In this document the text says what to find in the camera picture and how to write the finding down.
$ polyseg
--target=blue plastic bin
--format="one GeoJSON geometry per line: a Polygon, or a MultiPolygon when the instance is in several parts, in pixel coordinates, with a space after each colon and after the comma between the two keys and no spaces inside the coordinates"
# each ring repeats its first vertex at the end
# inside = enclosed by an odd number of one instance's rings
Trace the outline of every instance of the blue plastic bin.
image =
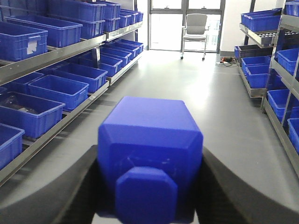
{"type": "Polygon", "coordinates": [[[289,138],[291,143],[295,147],[297,153],[299,154],[299,119],[292,118],[288,119],[289,123],[289,138]]]}
{"type": "Polygon", "coordinates": [[[258,65],[270,65],[270,56],[258,56],[258,57],[244,57],[241,59],[242,71],[247,76],[246,67],[258,66],[258,65]]]}
{"type": "Polygon", "coordinates": [[[122,223],[171,223],[177,194],[177,184],[164,171],[134,167],[116,182],[117,217],[122,223]]]}
{"type": "Polygon", "coordinates": [[[72,111],[87,99],[88,84],[48,75],[29,84],[30,94],[65,103],[63,110],[72,111]]]}
{"type": "Polygon", "coordinates": [[[104,20],[106,4],[74,0],[49,0],[49,14],[82,21],[104,20]]]}
{"type": "Polygon", "coordinates": [[[0,58],[19,61],[47,52],[48,31],[0,22],[0,58]]]}
{"type": "Polygon", "coordinates": [[[82,24],[37,15],[6,17],[10,23],[48,31],[47,45],[62,48],[80,42],[82,24]]]}
{"type": "Polygon", "coordinates": [[[293,75],[298,55],[299,48],[277,51],[278,63],[293,75]]]}
{"type": "Polygon", "coordinates": [[[105,4],[104,19],[115,19],[120,17],[121,4],[109,1],[97,0],[97,3],[105,4]]]}
{"type": "Polygon", "coordinates": [[[110,54],[110,55],[122,57],[122,60],[125,61],[126,64],[128,64],[131,61],[130,57],[132,54],[125,51],[102,47],[100,48],[100,52],[104,54],[110,54]]]}
{"type": "Polygon", "coordinates": [[[13,92],[30,94],[28,85],[31,82],[38,80],[42,76],[44,76],[44,74],[39,73],[39,72],[33,72],[33,73],[28,74],[22,78],[16,79],[16,80],[8,83],[8,89],[9,89],[9,91],[13,91],[13,92]]]}
{"type": "Polygon", "coordinates": [[[265,88],[269,76],[269,66],[260,65],[246,67],[247,80],[253,89],[265,88]]]}
{"type": "Polygon", "coordinates": [[[62,78],[88,83],[88,92],[94,93],[105,83],[107,71],[68,63],[54,69],[53,74],[62,78]]]}
{"type": "Polygon", "coordinates": [[[286,14],[292,16],[299,16],[299,0],[285,3],[286,14]]]}
{"type": "MultiPolygon", "coordinates": [[[[268,101],[273,108],[278,120],[281,122],[285,112],[285,106],[289,90],[271,90],[268,91],[268,101]]],[[[299,118],[299,101],[295,99],[294,107],[291,113],[291,118],[299,118]]]]}
{"type": "Polygon", "coordinates": [[[105,20],[90,22],[90,21],[77,20],[77,19],[67,18],[62,16],[56,16],[52,14],[49,14],[49,16],[60,20],[66,20],[66,21],[82,24],[83,27],[81,28],[81,38],[83,39],[92,39],[94,37],[103,35],[105,20]]]}
{"type": "Polygon", "coordinates": [[[118,29],[120,18],[105,19],[104,32],[112,32],[118,29]]]}
{"type": "Polygon", "coordinates": [[[0,96],[0,120],[2,123],[25,130],[25,135],[38,138],[61,120],[64,103],[33,97],[21,93],[9,92],[0,96]],[[3,101],[8,98],[21,109],[5,107],[3,101]],[[29,113],[28,108],[37,114],[29,113]]]}
{"type": "Polygon", "coordinates": [[[126,44],[130,44],[130,45],[135,45],[139,47],[139,54],[141,52],[143,52],[143,47],[144,47],[144,43],[140,43],[140,42],[136,42],[136,41],[129,41],[129,40],[124,40],[124,39],[117,39],[116,42],[120,42],[120,43],[126,43],[126,44]]]}
{"type": "Polygon", "coordinates": [[[7,92],[7,88],[0,86],[0,94],[4,94],[7,92]]]}
{"type": "Polygon", "coordinates": [[[124,15],[124,14],[120,14],[120,23],[119,23],[119,28],[124,28],[130,25],[130,18],[131,15],[124,15]]]}
{"type": "MultiPolygon", "coordinates": [[[[203,135],[183,101],[124,97],[99,127],[98,164],[111,194],[117,179],[133,167],[163,170],[178,186],[177,217],[190,215],[192,222],[194,207],[187,201],[202,144],[203,135]]],[[[141,198],[140,203],[160,206],[141,198]]]]}
{"type": "Polygon", "coordinates": [[[24,130],[0,124],[0,170],[22,152],[24,130]]]}

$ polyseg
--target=blue plastic crate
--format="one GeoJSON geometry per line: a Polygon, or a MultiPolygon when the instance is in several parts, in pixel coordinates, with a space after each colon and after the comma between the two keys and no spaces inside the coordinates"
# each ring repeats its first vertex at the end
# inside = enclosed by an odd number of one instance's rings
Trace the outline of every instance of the blue plastic crate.
{"type": "Polygon", "coordinates": [[[54,69],[53,74],[62,78],[88,83],[88,92],[94,93],[105,83],[107,71],[68,63],[54,69]]]}
{"type": "Polygon", "coordinates": [[[49,0],[49,14],[82,21],[104,20],[106,4],[74,0],[49,0]]]}
{"type": "Polygon", "coordinates": [[[0,124],[0,170],[22,152],[24,130],[0,124]]]}
{"type": "Polygon", "coordinates": [[[9,92],[0,96],[2,123],[25,130],[25,135],[38,138],[61,120],[64,103],[9,92]],[[9,107],[4,102],[10,101],[9,107]]]}
{"type": "Polygon", "coordinates": [[[100,48],[100,52],[104,54],[122,57],[122,60],[125,61],[126,64],[128,64],[131,61],[130,57],[132,54],[125,51],[102,47],[100,48]]]}
{"type": "Polygon", "coordinates": [[[119,23],[119,28],[124,28],[130,25],[130,18],[131,15],[120,15],[120,23],[119,23]]]}
{"type": "Polygon", "coordinates": [[[47,52],[48,31],[0,22],[0,58],[19,61],[47,52]]]}
{"type": "Polygon", "coordinates": [[[288,119],[289,123],[289,138],[291,143],[295,147],[297,153],[299,154],[299,119],[292,118],[288,119]]]}
{"type": "Polygon", "coordinates": [[[285,3],[286,14],[292,16],[299,16],[299,0],[285,3]]]}
{"type": "MultiPolygon", "coordinates": [[[[282,121],[282,118],[284,116],[288,95],[288,89],[268,91],[269,104],[273,108],[279,121],[282,121]]],[[[294,102],[291,118],[299,118],[299,101],[297,99],[295,99],[294,102]]]]}
{"type": "Polygon", "coordinates": [[[72,111],[87,99],[88,84],[48,75],[29,84],[30,94],[65,103],[63,110],[72,111]]]}
{"type": "Polygon", "coordinates": [[[98,3],[106,4],[104,19],[114,19],[120,17],[121,4],[109,1],[97,0],[98,3]]]}
{"type": "Polygon", "coordinates": [[[57,15],[52,15],[52,14],[49,14],[49,16],[60,20],[66,20],[66,21],[82,24],[83,27],[81,28],[81,38],[83,39],[92,39],[94,37],[103,35],[105,20],[90,22],[90,21],[77,20],[77,19],[57,16],[57,15]]]}
{"type": "Polygon", "coordinates": [[[39,72],[33,72],[33,73],[28,74],[22,78],[16,79],[16,80],[8,83],[8,86],[9,86],[8,89],[9,89],[9,91],[13,91],[13,92],[30,94],[28,85],[31,82],[38,80],[42,76],[44,76],[44,74],[39,73],[39,72]]]}
{"type": "Polygon", "coordinates": [[[0,86],[0,95],[7,92],[7,88],[0,86]]]}
{"type": "Polygon", "coordinates": [[[37,15],[6,17],[10,23],[48,31],[47,45],[62,48],[80,42],[82,24],[37,15]]]}
{"type": "Polygon", "coordinates": [[[293,75],[298,55],[299,48],[277,51],[278,63],[293,75]]]}
{"type": "Polygon", "coordinates": [[[139,47],[139,54],[141,52],[143,52],[143,47],[144,47],[144,43],[140,43],[140,42],[136,42],[136,41],[129,41],[129,40],[124,40],[124,39],[117,39],[116,42],[120,42],[120,43],[126,43],[126,44],[130,44],[130,45],[135,45],[139,47]]]}
{"type": "Polygon", "coordinates": [[[105,19],[104,32],[112,32],[118,29],[120,18],[105,19]]]}
{"type": "Polygon", "coordinates": [[[258,65],[270,65],[270,56],[258,56],[258,57],[244,57],[241,59],[242,71],[247,76],[246,67],[258,66],[258,65]]]}

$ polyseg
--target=floor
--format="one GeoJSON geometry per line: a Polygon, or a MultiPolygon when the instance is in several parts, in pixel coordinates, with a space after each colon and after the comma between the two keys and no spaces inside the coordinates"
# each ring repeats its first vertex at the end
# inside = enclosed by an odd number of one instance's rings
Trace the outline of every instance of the floor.
{"type": "MultiPolygon", "coordinates": [[[[270,179],[263,173],[265,166],[267,170],[273,169],[275,175],[293,177],[284,173],[285,168],[290,167],[267,115],[260,111],[260,101],[249,98],[236,67],[215,66],[219,61],[217,54],[207,54],[204,62],[201,58],[201,53],[186,53],[180,60],[178,52],[147,51],[138,64],[100,98],[101,104],[114,106],[123,96],[183,100],[204,134],[204,145],[213,154],[223,160],[231,159],[227,149],[234,149],[237,154],[232,167],[236,167],[236,174],[242,175],[245,181],[252,181],[262,193],[277,192],[277,188],[269,189],[260,181],[270,179]],[[261,149],[271,154],[271,159],[257,155],[256,162],[246,163],[251,151],[261,149]],[[240,167],[240,162],[244,162],[244,166],[240,167]]],[[[93,224],[100,223],[120,222],[96,215],[93,224]]]]}

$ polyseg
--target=metal shelf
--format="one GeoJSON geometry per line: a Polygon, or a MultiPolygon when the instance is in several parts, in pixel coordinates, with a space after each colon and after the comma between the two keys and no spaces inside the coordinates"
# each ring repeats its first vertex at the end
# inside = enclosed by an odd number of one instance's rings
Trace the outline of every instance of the metal shelf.
{"type": "Polygon", "coordinates": [[[263,103],[264,109],[267,112],[267,115],[279,137],[279,140],[281,141],[281,144],[283,145],[286,154],[288,155],[291,164],[294,167],[294,170],[299,177],[299,155],[297,154],[294,146],[292,145],[289,137],[285,133],[285,130],[283,129],[280,121],[278,120],[277,116],[275,115],[273,109],[271,108],[269,102],[267,99],[264,99],[263,103]]]}
{"type": "Polygon", "coordinates": [[[48,132],[38,138],[24,152],[15,158],[6,167],[0,170],[0,186],[2,186],[14,173],[16,173],[26,162],[28,162],[35,154],[37,154],[46,144],[48,144],[59,132],[68,126],[80,113],[89,107],[96,99],[98,99],[109,87],[109,82],[98,89],[94,94],[81,103],[75,110],[70,112],[48,132]]]}
{"type": "Polygon", "coordinates": [[[143,55],[143,53],[139,54],[136,58],[134,58],[129,64],[127,64],[124,68],[122,68],[118,73],[116,73],[113,77],[107,77],[109,81],[109,85],[113,85],[126,71],[128,71],[143,55]]]}
{"type": "Polygon", "coordinates": [[[113,32],[109,32],[109,33],[106,33],[106,39],[107,41],[112,41],[116,38],[119,38],[125,34],[128,34],[138,28],[140,28],[141,26],[143,25],[143,21],[142,22],[138,22],[138,23],[135,23],[133,25],[130,25],[128,27],[124,27],[124,28],[121,28],[121,29],[118,29],[116,31],[113,31],[113,32]]]}
{"type": "Polygon", "coordinates": [[[106,35],[98,36],[93,39],[81,41],[79,43],[55,49],[45,54],[37,55],[19,62],[2,61],[5,66],[0,67],[0,85],[23,77],[27,74],[43,69],[47,66],[63,61],[75,55],[84,53],[99,46],[106,40],[106,35]]]}
{"type": "Polygon", "coordinates": [[[242,80],[245,84],[246,90],[250,96],[250,98],[262,98],[264,96],[264,94],[266,93],[267,89],[262,88],[262,89],[252,89],[242,71],[242,68],[240,67],[239,63],[237,63],[237,67],[239,70],[239,73],[242,77],[242,80]]]}
{"type": "Polygon", "coordinates": [[[299,32],[299,17],[291,15],[282,15],[280,27],[299,32]]]}
{"type": "Polygon", "coordinates": [[[248,37],[250,37],[260,48],[266,48],[266,47],[273,47],[276,42],[276,37],[268,37],[268,36],[259,36],[262,34],[269,34],[273,32],[277,32],[277,30],[273,31],[263,31],[263,32],[252,32],[250,29],[248,29],[246,26],[240,23],[239,25],[240,30],[248,37]]]}

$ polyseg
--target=blue storage box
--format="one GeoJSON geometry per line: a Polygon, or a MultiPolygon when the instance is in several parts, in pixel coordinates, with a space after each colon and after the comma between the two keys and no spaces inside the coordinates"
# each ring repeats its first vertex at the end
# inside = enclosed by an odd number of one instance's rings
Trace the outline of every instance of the blue storage box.
{"type": "Polygon", "coordinates": [[[7,88],[0,86],[0,94],[4,94],[7,92],[7,88]]]}
{"type": "Polygon", "coordinates": [[[38,138],[61,120],[64,105],[9,92],[0,96],[0,120],[4,124],[24,129],[28,137],[38,138]]]}
{"type": "Polygon", "coordinates": [[[29,84],[30,94],[65,103],[63,110],[72,111],[87,99],[88,84],[53,75],[29,84]]]}
{"type": "Polygon", "coordinates": [[[49,14],[82,21],[104,20],[106,4],[74,0],[49,0],[49,14]]]}
{"type": "Polygon", "coordinates": [[[62,16],[56,16],[52,14],[49,14],[49,16],[61,20],[82,24],[83,27],[81,28],[81,38],[83,39],[92,39],[94,37],[103,35],[105,20],[90,22],[90,21],[77,20],[77,19],[67,18],[62,16]]]}
{"type": "Polygon", "coordinates": [[[55,76],[88,83],[88,92],[96,92],[106,81],[107,71],[68,63],[53,70],[55,76]]]}
{"type": "MultiPolygon", "coordinates": [[[[99,127],[97,159],[112,195],[117,179],[133,167],[163,170],[178,186],[176,218],[185,215],[192,222],[194,207],[188,201],[202,147],[203,135],[183,101],[124,97],[99,127]]],[[[156,206],[150,200],[140,203],[156,206]]]]}
{"type": "MultiPolygon", "coordinates": [[[[271,90],[268,91],[268,101],[273,108],[278,120],[281,122],[285,112],[285,106],[288,99],[289,90],[271,90]]],[[[299,118],[299,101],[295,99],[291,118],[299,118]]]]}
{"type": "Polygon", "coordinates": [[[128,64],[131,61],[132,54],[125,51],[102,47],[100,48],[100,52],[101,54],[104,53],[104,54],[110,54],[110,55],[122,57],[123,62],[125,61],[126,64],[128,64]]]}
{"type": "Polygon", "coordinates": [[[286,14],[292,16],[299,16],[299,0],[285,3],[286,14]]]}
{"type": "Polygon", "coordinates": [[[297,153],[299,154],[299,119],[288,119],[289,123],[289,138],[291,143],[295,147],[297,153]]]}
{"type": "Polygon", "coordinates": [[[117,39],[116,42],[120,42],[120,43],[126,43],[126,44],[130,44],[130,45],[135,45],[139,47],[139,54],[141,52],[143,52],[143,47],[144,47],[144,43],[140,43],[140,42],[136,42],[136,41],[129,41],[129,40],[124,40],[124,39],[117,39]]]}
{"type": "Polygon", "coordinates": [[[19,61],[47,52],[46,30],[0,22],[0,59],[19,61]]]}
{"type": "Polygon", "coordinates": [[[241,59],[242,71],[247,76],[246,67],[258,66],[258,65],[270,65],[270,56],[258,56],[258,57],[244,57],[241,59]]]}
{"type": "Polygon", "coordinates": [[[116,181],[117,217],[122,223],[171,223],[177,196],[177,184],[164,171],[134,167],[116,181]]]}
{"type": "Polygon", "coordinates": [[[112,32],[117,30],[119,23],[120,23],[120,18],[105,19],[104,32],[112,32]]]}
{"type": "Polygon", "coordinates": [[[44,74],[39,72],[33,72],[31,74],[23,76],[22,78],[11,81],[7,84],[7,86],[9,91],[30,94],[28,85],[31,82],[38,80],[42,76],[44,76],[44,74]]]}
{"type": "Polygon", "coordinates": [[[278,63],[293,75],[298,55],[299,48],[277,51],[278,63]]]}
{"type": "Polygon", "coordinates": [[[119,28],[124,28],[124,27],[127,27],[130,25],[130,18],[131,18],[131,15],[123,15],[123,14],[120,14],[120,23],[118,25],[119,28]]]}
{"type": "Polygon", "coordinates": [[[98,3],[105,4],[105,15],[104,19],[115,19],[120,17],[121,4],[109,1],[100,1],[98,3]]]}
{"type": "Polygon", "coordinates": [[[62,48],[80,42],[82,24],[37,15],[6,17],[10,23],[48,31],[47,45],[62,48]]]}
{"type": "Polygon", "coordinates": [[[24,130],[0,124],[0,170],[22,152],[24,130]]]}
{"type": "Polygon", "coordinates": [[[265,88],[269,76],[269,65],[246,67],[247,80],[253,89],[265,88]]]}

